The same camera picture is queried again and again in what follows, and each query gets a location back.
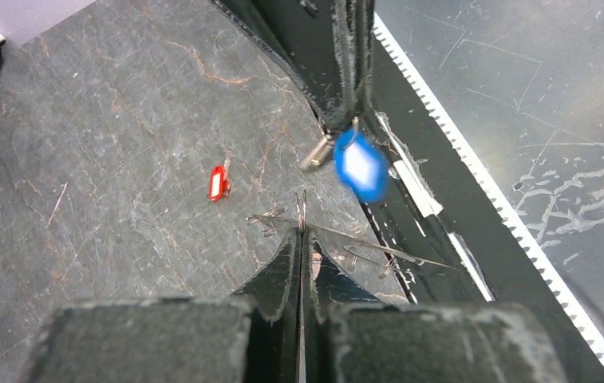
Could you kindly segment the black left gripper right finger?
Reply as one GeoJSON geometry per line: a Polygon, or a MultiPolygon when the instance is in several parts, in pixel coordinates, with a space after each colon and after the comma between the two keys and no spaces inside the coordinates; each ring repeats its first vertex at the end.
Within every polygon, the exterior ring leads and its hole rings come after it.
{"type": "Polygon", "coordinates": [[[388,304],[308,229],[301,249],[308,382],[564,382],[541,324],[503,303],[388,304]]]}

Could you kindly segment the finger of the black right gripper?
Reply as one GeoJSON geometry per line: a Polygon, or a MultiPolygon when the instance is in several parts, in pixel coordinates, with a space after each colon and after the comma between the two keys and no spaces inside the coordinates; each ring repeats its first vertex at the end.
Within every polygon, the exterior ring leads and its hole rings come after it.
{"type": "Polygon", "coordinates": [[[334,59],[339,68],[341,111],[345,119],[352,119],[371,107],[373,19],[373,1],[334,3],[334,59]]]}
{"type": "Polygon", "coordinates": [[[349,129],[347,1],[214,1],[290,77],[329,132],[349,129]]]}

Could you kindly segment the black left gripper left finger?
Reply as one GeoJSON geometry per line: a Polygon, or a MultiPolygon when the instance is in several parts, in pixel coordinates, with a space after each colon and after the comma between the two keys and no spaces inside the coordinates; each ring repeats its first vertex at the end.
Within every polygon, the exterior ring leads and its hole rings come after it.
{"type": "Polygon", "coordinates": [[[23,382],[296,382],[302,237],[225,298],[78,302],[39,332],[23,382]]]}

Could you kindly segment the silver metal key holder plate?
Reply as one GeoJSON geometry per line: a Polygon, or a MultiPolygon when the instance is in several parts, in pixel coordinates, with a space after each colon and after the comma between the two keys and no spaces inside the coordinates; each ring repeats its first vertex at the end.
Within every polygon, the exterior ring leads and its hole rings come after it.
{"type": "Polygon", "coordinates": [[[263,237],[270,237],[292,227],[298,227],[300,231],[312,229],[320,239],[327,239],[330,242],[330,257],[339,263],[344,270],[354,271],[358,263],[364,263],[378,270],[379,279],[384,279],[389,274],[399,271],[398,262],[400,260],[413,263],[415,266],[413,274],[421,277],[451,277],[458,272],[456,268],[443,263],[411,255],[366,239],[360,239],[333,228],[308,223],[306,222],[306,193],[295,193],[294,197],[297,209],[296,219],[284,217],[283,214],[286,209],[278,207],[271,211],[246,217],[247,224],[261,223],[264,225],[265,228],[262,229],[263,237]]]}

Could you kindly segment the blue tag key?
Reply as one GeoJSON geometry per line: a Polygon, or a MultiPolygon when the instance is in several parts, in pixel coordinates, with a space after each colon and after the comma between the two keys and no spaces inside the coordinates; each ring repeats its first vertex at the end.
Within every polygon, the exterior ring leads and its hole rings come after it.
{"type": "Polygon", "coordinates": [[[381,202],[388,190],[389,163],[360,129],[356,116],[341,134],[325,132],[302,161],[304,172],[314,172],[334,161],[338,179],[362,203],[381,202]]]}

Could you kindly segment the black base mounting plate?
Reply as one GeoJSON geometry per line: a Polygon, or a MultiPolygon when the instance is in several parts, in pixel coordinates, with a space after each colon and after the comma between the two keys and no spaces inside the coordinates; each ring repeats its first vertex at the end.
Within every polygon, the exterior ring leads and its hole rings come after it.
{"type": "Polygon", "coordinates": [[[434,199],[446,228],[462,238],[495,299],[527,307],[546,327],[572,382],[604,382],[586,348],[460,155],[377,38],[373,43],[373,104],[434,199]]]}

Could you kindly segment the red tag key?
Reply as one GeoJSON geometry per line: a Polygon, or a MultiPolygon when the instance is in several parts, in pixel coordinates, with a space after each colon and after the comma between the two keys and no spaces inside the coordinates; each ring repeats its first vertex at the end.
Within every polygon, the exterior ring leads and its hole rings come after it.
{"type": "Polygon", "coordinates": [[[227,198],[231,193],[231,184],[228,178],[228,170],[231,161],[225,159],[222,164],[213,167],[208,184],[207,199],[213,203],[227,198]]]}

